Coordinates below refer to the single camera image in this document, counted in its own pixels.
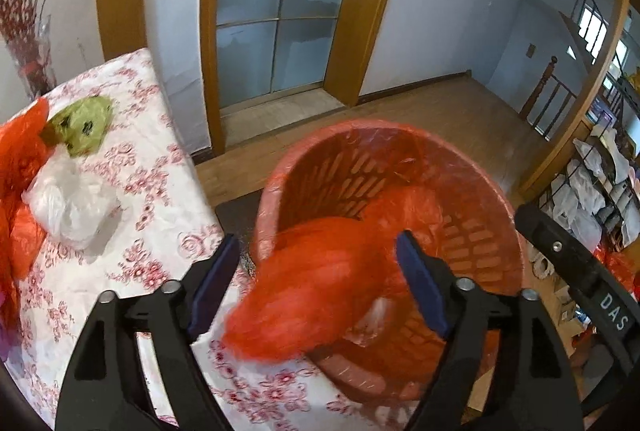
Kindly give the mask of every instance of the blue gripper pad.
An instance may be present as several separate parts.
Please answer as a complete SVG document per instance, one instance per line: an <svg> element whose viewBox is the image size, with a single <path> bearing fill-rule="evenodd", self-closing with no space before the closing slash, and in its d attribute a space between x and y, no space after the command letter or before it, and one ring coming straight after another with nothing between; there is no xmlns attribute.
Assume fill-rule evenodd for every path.
<svg viewBox="0 0 640 431"><path fill-rule="evenodd" d="M214 263L193 296L191 319L187 334L194 341L207 332L216 316L226 289L238 268L240 242L236 237L226 237L214 254Z"/></svg>
<svg viewBox="0 0 640 431"><path fill-rule="evenodd" d="M447 321L446 300L425 264L425 259L433 261L436 259L425 255L408 234L404 231L396 239L398 264L418 304L418 310L424 322L440 338L446 340L453 328Z"/></svg>

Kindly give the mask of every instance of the plastic laundry basket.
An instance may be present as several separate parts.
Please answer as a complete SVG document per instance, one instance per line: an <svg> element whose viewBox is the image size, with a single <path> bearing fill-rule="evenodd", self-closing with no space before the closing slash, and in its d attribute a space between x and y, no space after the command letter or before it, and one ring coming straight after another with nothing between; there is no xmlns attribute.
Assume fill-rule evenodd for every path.
<svg viewBox="0 0 640 431"><path fill-rule="evenodd" d="M386 121L337 124L289 150L260 200L254 259L268 259L278 231L311 218L357 217L380 191L407 184L436 191L446 221L441 257L456 275L504 294L522 288L524 247L511 207L494 182L438 137ZM419 399L443 348L414 301L407 299L368 347L342 339L314 350L309 358L348 397L384 404ZM493 365L496 350L496 335L490 333L483 370Z"/></svg>

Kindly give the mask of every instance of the white tablecloth with pink flowers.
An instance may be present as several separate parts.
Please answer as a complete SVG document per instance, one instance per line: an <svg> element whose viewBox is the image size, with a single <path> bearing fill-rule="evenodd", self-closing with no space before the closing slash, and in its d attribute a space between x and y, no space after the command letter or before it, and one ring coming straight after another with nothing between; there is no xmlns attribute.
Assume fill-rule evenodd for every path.
<svg viewBox="0 0 640 431"><path fill-rule="evenodd" d="M52 427L66 365L98 294L105 289L120 297L149 293L169 278L181 278L222 239L191 159L178 143L148 50L56 88L48 95L51 114L96 94L113 100L114 119L100 150L78 163L117 189L120 207L108 220L113 233L100 249L84 252L46 239L19 285L20 344L6 361L24 396ZM225 350L220 343L225 314L248 285L238 270L212 328L193 345L231 425L256 431L377 427L312 364L302 359L274 367L242 364ZM156 413L175 423L151 340L140 335L139 342Z"/></svg>

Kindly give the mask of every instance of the red plastic bag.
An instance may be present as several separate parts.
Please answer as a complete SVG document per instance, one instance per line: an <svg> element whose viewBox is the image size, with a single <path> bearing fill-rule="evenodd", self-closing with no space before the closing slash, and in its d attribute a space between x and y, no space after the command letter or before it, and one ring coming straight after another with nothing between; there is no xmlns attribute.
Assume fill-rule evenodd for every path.
<svg viewBox="0 0 640 431"><path fill-rule="evenodd" d="M607 255L606 267L627 292L634 291L634 275L624 254L613 252Z"/></svg>
<svg viewBox="0 0 640 431"><path fill-rule="evenodd" d="M280 233L254 289L226 319L238 358L292 359L340 339L379 297L384 257L371 225L317 218Z"/></svg>
<svg viewBox="0 0 640 431"><path fill-rule="evenodd" d="M40 138L48 115L49 103L40 98L0 126L0 289L6 295L0 315L7 329L18 319L14 278L26 277L44 239L21 195L49 157Z"/></svg>
<svg viewBox="0 0 640 431"><path fill-rule="evenodd" d="M426 254L440 255L444 219L436 194L423 186L391 188L367 205L360 217L372 223L383 241L387 273L382 295L408 295L408 285L396 258L396 239L402 231L412 231Z"/></svg>

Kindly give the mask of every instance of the wooden floor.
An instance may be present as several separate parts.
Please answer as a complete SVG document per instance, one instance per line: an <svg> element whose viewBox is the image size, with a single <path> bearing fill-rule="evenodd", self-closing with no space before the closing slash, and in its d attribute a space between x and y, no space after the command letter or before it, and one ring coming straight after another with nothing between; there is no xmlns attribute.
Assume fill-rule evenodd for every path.
<svg viewBox="0 0 640 431"><path fill-rule="evenodd" d="M215 207L261 188L290 144L318 128L354 118L405 122L440 135L484 167L516 204L518 179L547 144L511 107L464 77L270 132L204 162L196 169L209 204Z"/></svg>

